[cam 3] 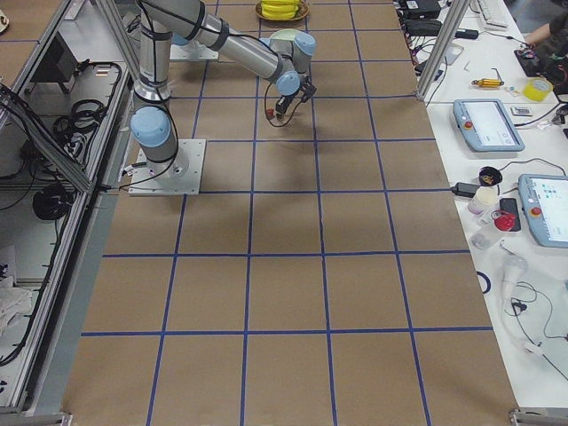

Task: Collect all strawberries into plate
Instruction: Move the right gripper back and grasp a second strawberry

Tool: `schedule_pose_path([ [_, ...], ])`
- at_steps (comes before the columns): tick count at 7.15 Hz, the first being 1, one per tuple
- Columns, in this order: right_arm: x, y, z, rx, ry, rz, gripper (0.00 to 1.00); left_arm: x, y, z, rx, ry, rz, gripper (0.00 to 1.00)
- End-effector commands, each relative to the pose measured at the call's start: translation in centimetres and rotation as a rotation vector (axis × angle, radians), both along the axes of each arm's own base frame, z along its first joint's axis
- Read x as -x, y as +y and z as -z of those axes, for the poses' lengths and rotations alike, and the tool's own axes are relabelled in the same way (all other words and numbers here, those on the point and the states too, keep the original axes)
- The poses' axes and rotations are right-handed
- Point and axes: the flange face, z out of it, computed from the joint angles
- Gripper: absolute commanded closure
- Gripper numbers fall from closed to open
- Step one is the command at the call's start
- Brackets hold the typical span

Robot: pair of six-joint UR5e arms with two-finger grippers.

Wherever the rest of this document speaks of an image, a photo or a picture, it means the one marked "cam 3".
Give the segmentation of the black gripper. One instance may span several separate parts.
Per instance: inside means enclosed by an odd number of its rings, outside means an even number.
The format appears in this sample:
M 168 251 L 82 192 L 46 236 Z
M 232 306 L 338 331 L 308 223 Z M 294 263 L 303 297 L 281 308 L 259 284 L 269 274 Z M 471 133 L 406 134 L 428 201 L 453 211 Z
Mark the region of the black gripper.
M 299 89 L 290 95 L 281 95 L 280 99 L 275 104 L 275 117 L 278 122 L 283 122 L 285 113 L 288 111 L 289 106 L 296 99 L 297 96 L 301 96 L 300 102 L 305 103 L 313 97 L 317 88 L 312 83 L 312 77 L 310 75 L 300 76 L 300 86 Z

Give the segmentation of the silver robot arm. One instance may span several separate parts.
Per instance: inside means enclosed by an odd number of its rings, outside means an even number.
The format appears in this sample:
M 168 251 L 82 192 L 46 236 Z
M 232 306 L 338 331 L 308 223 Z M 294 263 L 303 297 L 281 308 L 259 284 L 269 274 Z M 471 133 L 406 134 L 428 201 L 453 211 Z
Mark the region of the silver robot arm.
M 305 103 L 316 91 L 309 75 L 316 41 L 305 32 L 258 39 L 232 29 L 202 1 L 139 1 L 137 6 L 140 50 L 130 132 L 146 157 L 142 184 L 175 183 L 191 164 L 169 107 L 172 46 L 184 49 L 190 61 L 224 56 L 265 79 L 280 94 L 277 118 L 294 113 L 292 102 Z
M 185 39 L 183 36 L 181 36 L 177 33 L 172 34 L 172 38 L 171 38 L 171 44 L 172 45 L 176 45 L 176 46 L 180 46 L 180 47 L 186 47 L 190 43 L 191 42 L 189 40 Z

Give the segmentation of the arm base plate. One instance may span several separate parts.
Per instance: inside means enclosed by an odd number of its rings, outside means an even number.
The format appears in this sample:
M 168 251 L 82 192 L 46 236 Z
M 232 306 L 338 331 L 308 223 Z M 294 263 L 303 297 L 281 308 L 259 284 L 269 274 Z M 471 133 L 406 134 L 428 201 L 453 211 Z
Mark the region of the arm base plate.
M 201 62 L 201 61 L 217 61 L 218 53 L 210 48 L 198 44 L 197 46 L 180 47 L 176 45 L 170 46 L 170 60 L 182 62 Z
M 127 187 L 133 196 L 197 195 L 200 192 L 201 174 L 206 151 L 205 139 L 182 138 L 178 142 L 177 157 L 158 165 L 147 162 L 139 148 L 137 162 L 144 165 L 132 171 L 132 185 Z

